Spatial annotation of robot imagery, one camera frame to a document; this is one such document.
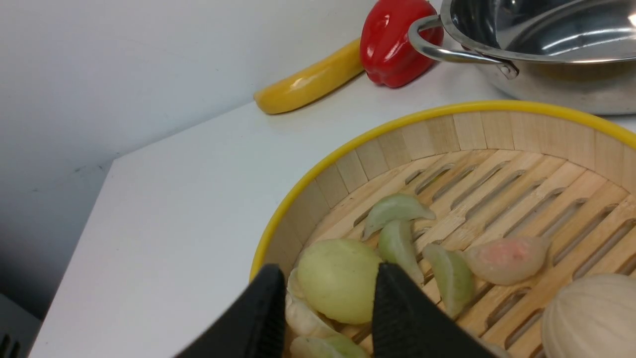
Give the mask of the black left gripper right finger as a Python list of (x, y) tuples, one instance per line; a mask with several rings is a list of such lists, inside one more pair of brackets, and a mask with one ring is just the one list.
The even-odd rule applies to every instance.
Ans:
[(391, 263), (379, 265), (372, 341), (376, 358), (494, 357)]

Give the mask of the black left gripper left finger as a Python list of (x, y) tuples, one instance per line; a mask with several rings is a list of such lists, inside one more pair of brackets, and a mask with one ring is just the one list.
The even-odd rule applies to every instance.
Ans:
[(257, 272), (236, 301), (178, 358), (281, 358), (285, 344), (285, 277), (276, 264)]

